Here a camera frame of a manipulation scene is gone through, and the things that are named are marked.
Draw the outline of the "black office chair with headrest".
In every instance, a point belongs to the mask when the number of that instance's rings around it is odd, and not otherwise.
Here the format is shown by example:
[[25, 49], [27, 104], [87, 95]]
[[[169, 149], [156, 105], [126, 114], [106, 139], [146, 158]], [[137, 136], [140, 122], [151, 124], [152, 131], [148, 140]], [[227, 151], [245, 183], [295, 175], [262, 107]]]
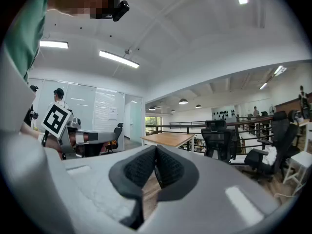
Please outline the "black office chair with headrest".
[[227, 128], [225, 120], [206, 120], [201, 129], [206, 151], [204, 156], [229, 163], [236, 156], [237, 137]]

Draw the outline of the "green shirt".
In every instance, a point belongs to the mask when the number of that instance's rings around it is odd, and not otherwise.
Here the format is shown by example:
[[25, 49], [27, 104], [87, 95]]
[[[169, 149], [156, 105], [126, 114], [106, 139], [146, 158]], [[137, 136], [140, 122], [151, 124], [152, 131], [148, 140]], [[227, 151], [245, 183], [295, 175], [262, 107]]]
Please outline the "green shirt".
[[4, 38], [4, 55], [24, 81], [40, 49], [48, 0], [28, 0]]

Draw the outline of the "wooden table with white legs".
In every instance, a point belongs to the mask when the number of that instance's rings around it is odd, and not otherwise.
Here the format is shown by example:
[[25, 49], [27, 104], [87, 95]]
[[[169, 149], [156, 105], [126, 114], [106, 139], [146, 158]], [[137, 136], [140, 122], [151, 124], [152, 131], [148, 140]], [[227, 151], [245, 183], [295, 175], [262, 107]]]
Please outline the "wooden table with white legs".
[[191, 143], [191, 152], [195, 151], [195, 134], [164, 132], [141, 137], [141, 144], [159, 144], [178, 148]]

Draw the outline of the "white cloth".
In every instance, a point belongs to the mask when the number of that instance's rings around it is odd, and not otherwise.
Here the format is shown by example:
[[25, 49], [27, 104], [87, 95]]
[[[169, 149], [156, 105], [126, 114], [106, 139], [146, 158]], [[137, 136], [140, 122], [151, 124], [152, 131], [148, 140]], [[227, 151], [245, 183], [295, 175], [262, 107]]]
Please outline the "white cloth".
[[264, 151], [268, 154], [263, 156], [262, 162], [269, 166], [273, 166], [277, 156], [277, 149], [274, 146], [266, 146]]

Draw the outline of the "white panel with black dots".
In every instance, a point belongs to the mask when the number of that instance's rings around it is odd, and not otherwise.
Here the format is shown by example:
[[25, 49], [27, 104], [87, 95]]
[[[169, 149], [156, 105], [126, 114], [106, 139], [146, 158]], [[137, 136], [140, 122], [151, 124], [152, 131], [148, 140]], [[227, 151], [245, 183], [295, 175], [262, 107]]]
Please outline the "white panel with black dots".
[[235, 107], [232, 105], [212, 108], [212, 119], [225, 120], [227, 123], [236, 122]]

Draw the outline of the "white side table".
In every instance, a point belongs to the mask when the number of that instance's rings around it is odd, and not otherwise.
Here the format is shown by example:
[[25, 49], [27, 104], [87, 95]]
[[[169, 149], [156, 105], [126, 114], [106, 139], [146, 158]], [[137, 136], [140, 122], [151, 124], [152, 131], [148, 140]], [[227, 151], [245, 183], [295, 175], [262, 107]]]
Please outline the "white side table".
[[[299, 170], [290, 175], [291, 169], [294, 165], [297, 165]], [[289, 167], [283, 179], [283, 184], [285, 184], [288, 180], [293, 180], [296, 183], [296, 188], [294, 189], [292, 196], [295, 196], [295, 194], [305, 186], [303, 179], [308, 173], [308, 169], [310, 167], [312, 167], [312, 154], [308, 152], [303, 151], [290, 158]]]

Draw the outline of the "brown wooden counter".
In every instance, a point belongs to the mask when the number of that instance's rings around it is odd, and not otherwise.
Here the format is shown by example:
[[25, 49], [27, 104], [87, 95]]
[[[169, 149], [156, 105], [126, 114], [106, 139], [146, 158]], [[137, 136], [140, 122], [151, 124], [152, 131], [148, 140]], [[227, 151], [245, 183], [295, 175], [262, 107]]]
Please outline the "brown wooden counter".
[[[312, 117], [312, 93], [308, 94], [308, 98], [307, 98], [309, 107], [310, 107], [310, 111], [309, 111], [309, 115], [308, 118]], [[301, 112], [301, 100], [296, 98], [287, 102], [284, 102], [282, 104], [276, 105], [275, 106], [275, 112], [281, 112], [284, 111], [286, 114], [288, 114], [291, 110], [296, 110]]]

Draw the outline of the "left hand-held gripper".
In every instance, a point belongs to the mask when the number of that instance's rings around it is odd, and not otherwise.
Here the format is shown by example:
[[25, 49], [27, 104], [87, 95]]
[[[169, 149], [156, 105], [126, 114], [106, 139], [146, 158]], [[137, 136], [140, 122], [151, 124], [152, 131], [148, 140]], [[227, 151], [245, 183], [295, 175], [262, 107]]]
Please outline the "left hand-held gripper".
[[65, 159], [79, 157], [71, 140], [75, 144], [101, 144], [115, 140], [113, 132], [82, 132], [80, 120], [73, 117], [71, 111], [66, 110], [57, 103], [53, 103], [46, 112], [42, 122], [45, 129], [41, 144], [43, 147], [50, 147], [51, 143], [57, 146]]

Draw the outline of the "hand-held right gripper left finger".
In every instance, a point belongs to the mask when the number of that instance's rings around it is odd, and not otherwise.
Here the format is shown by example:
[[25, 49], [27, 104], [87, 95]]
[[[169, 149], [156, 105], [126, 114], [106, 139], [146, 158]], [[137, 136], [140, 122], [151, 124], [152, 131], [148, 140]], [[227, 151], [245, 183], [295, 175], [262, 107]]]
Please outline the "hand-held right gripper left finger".
[[131, 214], [120, 221], [134, 230], [144, 223], [142, 188], [155, 166], [156, 146], [146, 146], [144, 150], [115, 163], [109, 171], [109, 180], [115, 190], [135, 202]]

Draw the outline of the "black metal railing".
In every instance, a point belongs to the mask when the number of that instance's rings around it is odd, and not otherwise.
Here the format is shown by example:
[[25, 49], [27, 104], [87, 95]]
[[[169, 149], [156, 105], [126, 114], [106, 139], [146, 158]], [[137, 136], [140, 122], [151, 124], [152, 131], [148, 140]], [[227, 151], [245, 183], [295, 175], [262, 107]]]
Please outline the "black metal railing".
[[[232, 154], [232, 160], [243, 159], [253, 148], [262, 149], [268, 146], [274, 138], [272, 122], [272, 116], [236, 117], [234, 122], [225, 122], [235, 138], [235, 143], [231, 144], [231, 150], [236, 152]], [[205, 121], [147, 123], [145, 134], [147, 136], [159, 133], [193, 134], [195, 135], [195, 152], [203, 153], [206, 144], [201, 135], [201, 129], [205, 127]]]

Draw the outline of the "black mesh office chair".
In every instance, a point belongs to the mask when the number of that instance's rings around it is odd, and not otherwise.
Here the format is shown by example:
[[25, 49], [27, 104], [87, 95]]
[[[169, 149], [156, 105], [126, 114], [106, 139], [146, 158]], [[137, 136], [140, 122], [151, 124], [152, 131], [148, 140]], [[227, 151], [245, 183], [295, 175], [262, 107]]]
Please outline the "black mesh office chair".
[[114, 140], [116, 140], [117, 142], [118, 142], [118, 139], [119, 139], [119, 137], [120, 137], [120, 135], [121, 135], [121, 133], [122, 133], [123, 124], [124, 124], [124, 123], [119, 123], [119, 124], [117, 125], [117, 127], [114, 129], [114, 133], [115, 133], [115, 139], [114, 139]]

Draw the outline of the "person's left forearm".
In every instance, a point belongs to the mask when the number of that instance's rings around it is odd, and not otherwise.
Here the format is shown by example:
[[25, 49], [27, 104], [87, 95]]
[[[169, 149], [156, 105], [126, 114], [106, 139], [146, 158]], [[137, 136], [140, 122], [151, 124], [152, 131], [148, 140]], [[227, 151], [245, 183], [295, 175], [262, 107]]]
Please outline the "person's left forearm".
[[[29, 135], [29, 136], [35, 138], [36, 140], [40, 140], [43, 137], [41, 132], [38, 132], [38, 131], [32, 129], [25, 122], [23, 122], [21, 129], [20, 129], [20, 132], [25, 134], [25, 135]], [[59, 142], [57, 141], [57, 139], [54, 136], [48, 136], [45, 147], [52, 148], [52, 149], [56, 150], [58, 152], [60, 159], [62, 160], [62, 151], [61, 151]]]

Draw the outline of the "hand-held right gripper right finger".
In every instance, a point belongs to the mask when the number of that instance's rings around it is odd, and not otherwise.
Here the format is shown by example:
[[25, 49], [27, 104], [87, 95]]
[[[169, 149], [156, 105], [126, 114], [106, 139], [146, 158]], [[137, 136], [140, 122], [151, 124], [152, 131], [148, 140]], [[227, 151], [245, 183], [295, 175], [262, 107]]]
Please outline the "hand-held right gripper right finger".
[[199, 180], [199, 171], [190, 160], [157, 145], [155, 176], [161, 187], [157, 201], [176, 201], [194, 189]]

